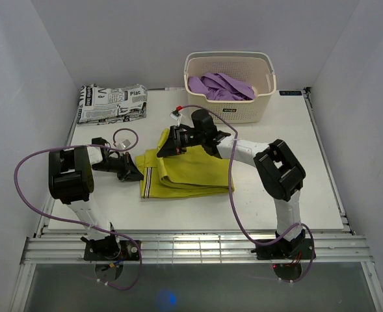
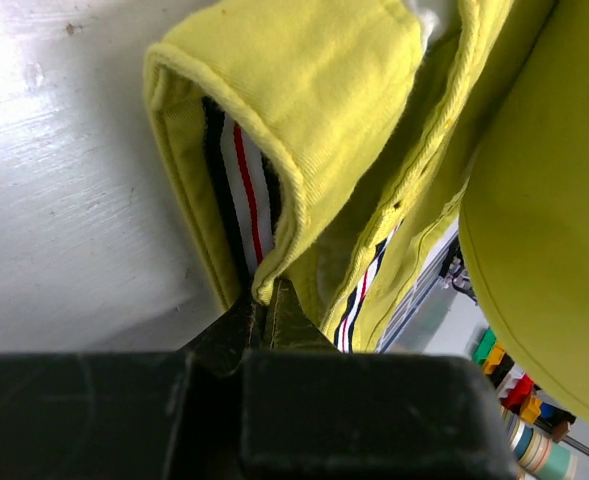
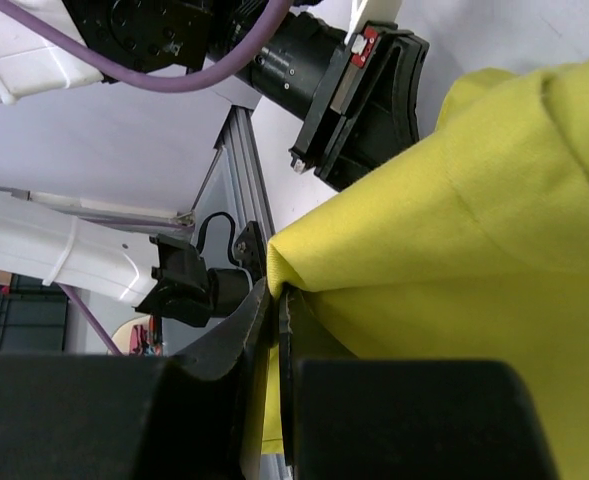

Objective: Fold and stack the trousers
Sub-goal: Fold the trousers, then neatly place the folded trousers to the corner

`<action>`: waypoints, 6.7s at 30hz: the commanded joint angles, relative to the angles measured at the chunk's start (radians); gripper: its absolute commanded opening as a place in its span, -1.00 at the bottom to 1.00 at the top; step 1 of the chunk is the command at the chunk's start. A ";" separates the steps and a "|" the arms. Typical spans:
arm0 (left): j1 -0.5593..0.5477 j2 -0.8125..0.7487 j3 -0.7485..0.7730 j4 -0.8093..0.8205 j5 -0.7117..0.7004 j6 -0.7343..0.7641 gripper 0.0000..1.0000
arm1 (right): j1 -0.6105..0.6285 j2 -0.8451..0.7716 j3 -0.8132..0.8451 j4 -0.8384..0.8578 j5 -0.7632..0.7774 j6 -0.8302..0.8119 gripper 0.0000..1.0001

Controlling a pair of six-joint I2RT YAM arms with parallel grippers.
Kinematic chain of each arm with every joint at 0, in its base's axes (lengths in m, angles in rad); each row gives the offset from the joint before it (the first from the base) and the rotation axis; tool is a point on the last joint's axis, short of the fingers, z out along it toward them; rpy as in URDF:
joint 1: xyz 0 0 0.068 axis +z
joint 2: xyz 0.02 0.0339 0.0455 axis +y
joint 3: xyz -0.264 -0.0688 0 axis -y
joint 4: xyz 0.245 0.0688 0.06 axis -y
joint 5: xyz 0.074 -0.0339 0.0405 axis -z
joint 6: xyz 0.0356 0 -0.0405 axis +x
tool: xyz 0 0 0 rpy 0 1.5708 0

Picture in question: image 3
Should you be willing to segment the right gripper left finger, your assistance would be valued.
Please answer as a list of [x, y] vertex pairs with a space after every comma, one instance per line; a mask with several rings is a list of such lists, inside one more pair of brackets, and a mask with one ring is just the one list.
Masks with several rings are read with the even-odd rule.
[[173, 356], [0, 353], [0, 479], [255, 479], [270, 295]]

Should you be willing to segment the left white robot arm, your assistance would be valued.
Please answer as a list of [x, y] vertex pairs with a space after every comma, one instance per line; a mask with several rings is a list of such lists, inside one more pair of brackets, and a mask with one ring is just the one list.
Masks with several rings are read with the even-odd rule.
[[0, 12], [108, 80], [160, 93], [236, 76], [302, 121], [291, 165], [341, 191], [418, 142], [429, 45], [389, 22], [348, 30], [307, 1], [67, 1], [65, 35], [11, 1]]

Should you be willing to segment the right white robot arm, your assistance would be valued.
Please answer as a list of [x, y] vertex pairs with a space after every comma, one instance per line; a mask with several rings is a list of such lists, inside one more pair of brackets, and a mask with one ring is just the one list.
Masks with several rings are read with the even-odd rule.
[[218, 326], [170, 356], [0, 353], [0, 479], [256, 479], [279, 351], [297, 479], [554, 479], [529, 392], [492, 360], [357, 358], [286, 287], [191, 245], [0, 192], [0, 270]]

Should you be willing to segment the yellow-green trousers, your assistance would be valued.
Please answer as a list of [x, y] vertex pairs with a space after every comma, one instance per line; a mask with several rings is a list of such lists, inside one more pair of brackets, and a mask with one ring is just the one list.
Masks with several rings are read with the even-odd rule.
[[365, 358], [495, 358], [564, 479], [589, 479], [589, 60], [457, 80], [435, 132], [269, 242]]

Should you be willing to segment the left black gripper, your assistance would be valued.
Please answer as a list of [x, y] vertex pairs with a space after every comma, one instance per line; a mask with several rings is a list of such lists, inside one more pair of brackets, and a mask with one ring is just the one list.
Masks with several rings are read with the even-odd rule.
[[288, 33], [288, 111], [303, 121], [293, 170], [344, 190], [418, 142], [427, 41], [376, 23], [348, 35], [319, 19], [295, 19]]

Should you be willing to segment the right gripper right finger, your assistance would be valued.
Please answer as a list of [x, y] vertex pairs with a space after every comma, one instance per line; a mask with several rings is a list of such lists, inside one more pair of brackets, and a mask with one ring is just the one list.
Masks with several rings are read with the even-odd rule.
[[531, 395], [494, 360], [363, 360], [300, 292], [278, 303], [283, 448], [298, 479], [554, 479]]

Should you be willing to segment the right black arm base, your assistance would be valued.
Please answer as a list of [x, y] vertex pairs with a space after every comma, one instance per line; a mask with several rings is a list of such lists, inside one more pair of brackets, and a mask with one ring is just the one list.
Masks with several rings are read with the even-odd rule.
[[267, 275], [266, 246], [256, 220], [249, 221], [241, 230], [235, 240], [233, 253], [238, 266], [250, 275], [253, 283]]

